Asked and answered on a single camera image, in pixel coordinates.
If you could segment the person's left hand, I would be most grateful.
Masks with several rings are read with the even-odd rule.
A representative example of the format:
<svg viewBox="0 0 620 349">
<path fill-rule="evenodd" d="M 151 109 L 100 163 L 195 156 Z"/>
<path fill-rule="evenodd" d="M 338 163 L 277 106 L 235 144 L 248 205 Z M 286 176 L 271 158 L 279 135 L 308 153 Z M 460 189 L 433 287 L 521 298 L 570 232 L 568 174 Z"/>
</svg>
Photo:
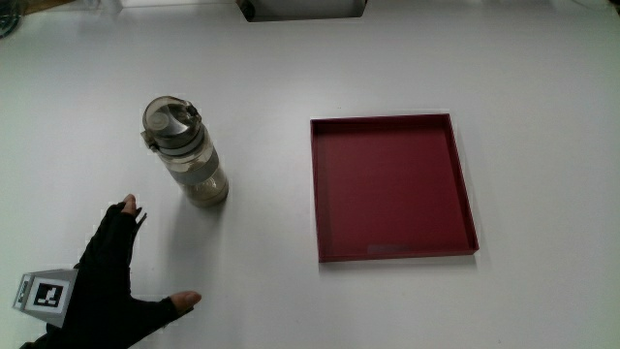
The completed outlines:
<svg viewBox="0 0 620 349">
<path fill-rule="evenodd" d="M 131 294 L 130 265 L 141 209 L 127 195 L 110 206 L 75 265 L 77 280 L 62 327 L 20 349 L 128 349 L 193 310 L 202 300 L 184 291 L 159 301 Z"/>
</svg>

